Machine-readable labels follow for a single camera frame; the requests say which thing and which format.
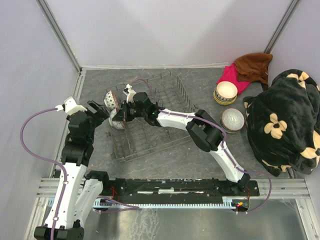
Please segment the red green dotted bowl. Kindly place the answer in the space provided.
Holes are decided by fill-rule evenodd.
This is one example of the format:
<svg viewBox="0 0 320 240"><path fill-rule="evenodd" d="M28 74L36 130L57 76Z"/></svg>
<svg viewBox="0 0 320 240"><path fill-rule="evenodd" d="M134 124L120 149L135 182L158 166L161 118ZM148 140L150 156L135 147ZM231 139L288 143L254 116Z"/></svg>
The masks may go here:
<svg viewBox="0 0 320 240"><path fill-rule="evenodd" d="M110 112L110 115L109 115L109 118L108 118L108 121L109 121L109 124L111 127L117 129L117 130L124 130L125 129L125 125L122 121L116 121L116 120L113 120L113 117L117 114L117 109L113 109L111 112Z"/></svg>

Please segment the green diamond pattern bowl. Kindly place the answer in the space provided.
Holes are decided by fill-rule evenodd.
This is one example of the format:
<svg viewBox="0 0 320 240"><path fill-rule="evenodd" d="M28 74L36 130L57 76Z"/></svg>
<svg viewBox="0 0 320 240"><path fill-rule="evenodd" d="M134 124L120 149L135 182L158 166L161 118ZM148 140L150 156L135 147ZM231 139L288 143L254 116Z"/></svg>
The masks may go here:
<svg viewBox="0 0 320 240"><path fill-rule="evenodd" d="M119 106L117 96L115 95L115 93L112 90L110 90L106 93L103 101L104 101L105 106L109 110L116 109Z"/></svg>

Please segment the grey wire dish rack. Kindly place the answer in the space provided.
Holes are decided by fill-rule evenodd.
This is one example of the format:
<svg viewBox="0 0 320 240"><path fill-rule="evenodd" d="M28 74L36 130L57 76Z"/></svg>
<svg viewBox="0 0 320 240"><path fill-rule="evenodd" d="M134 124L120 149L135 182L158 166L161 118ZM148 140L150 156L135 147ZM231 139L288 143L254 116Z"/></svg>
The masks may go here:
<svg viewBox="0 0 320 240"><path fill-rule="evenodd" d="M169 110L194 113L199 109L191 101L180 76L172 70L152 75L145 81L133 80L129 84L134 91L147 93L152 102L158 102ZM111 158L119 162L146 157L191 140L184 130L151 126L142 118L125 122L124 127L121 130L111 127L107 132L112 139Z"/></svg>

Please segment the yellow dotted bowl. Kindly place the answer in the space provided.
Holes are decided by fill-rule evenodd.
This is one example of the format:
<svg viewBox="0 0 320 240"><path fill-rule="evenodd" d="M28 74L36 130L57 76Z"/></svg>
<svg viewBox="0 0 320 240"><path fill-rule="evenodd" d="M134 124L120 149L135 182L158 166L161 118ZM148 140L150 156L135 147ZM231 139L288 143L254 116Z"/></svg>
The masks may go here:
<svg viewBox="0 0 320 240"><path fill-rule="evenodd" d="M217 91L216 91L216 90L214 90L214 92L213 92L213 97L214 97L215 101L216 101L218 104L222 105L222 106L231 105L231 104L233 104L233 103L236 101L236 99L237 99L237 96L235 96L235 97L232 98L231 100L221 100L220 98L218 98L218 94L217 94Z"/></svg>

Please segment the red lattice pattern bowl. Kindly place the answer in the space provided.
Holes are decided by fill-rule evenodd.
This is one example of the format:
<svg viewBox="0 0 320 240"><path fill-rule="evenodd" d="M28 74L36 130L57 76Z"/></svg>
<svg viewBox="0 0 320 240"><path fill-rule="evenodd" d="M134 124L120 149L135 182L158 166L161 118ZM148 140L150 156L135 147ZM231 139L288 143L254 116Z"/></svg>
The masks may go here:
<svg viewBox="0 0 320 240"><path fill-rule="evenodd" d="M231 101L238 95L238 89L232 82L221 81L216 86L215 95L223 101Z"/></svg>

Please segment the grey speckled bowl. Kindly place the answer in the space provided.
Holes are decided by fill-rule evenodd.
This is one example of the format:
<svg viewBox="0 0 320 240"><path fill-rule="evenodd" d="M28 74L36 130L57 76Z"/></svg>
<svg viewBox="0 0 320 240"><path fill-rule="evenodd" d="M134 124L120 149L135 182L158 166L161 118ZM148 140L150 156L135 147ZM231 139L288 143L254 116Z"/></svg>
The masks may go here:
<svg viewBox="0 0 320 240"><path fill-rule="evenodd" d="M220 123L226 132L236 133L244 127L245 117L238 109L227 108L221 114Z"/></svg>

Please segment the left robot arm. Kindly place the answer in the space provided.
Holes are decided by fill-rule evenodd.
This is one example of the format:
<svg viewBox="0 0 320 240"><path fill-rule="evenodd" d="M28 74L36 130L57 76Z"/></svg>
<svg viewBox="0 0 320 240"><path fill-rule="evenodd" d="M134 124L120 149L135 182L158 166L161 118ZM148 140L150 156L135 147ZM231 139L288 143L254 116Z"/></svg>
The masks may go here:
<svg viewBox="0 0 320 240"><path fill-rule="evenodd" d="M56 106L67 114L69 133L61 151L61 174L51 211L44 225L34 231L37 240L82 240L96 198L111 189L107 172L91 171L83 180L94 151L95 129L109 118L104 104L93 100L88 104L94 112L73 97Z"/></svg>

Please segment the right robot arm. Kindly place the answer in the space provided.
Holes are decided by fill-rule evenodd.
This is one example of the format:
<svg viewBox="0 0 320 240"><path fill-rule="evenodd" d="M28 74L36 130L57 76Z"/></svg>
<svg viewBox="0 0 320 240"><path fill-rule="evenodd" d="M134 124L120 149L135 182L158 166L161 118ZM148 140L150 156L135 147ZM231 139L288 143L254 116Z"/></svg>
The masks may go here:
<svg viewBox="0 0 320 240"><path fill-rule="evenodd" d="M174 128L188 132L195 145L209 153L224 171L229 190L236 196L248 189L250 175L231 154L226 143L226 132L203 109L183 113L152 103L145 92L138 92L121 103L112 120L131 122L143 118L149 125Z"/></svg>

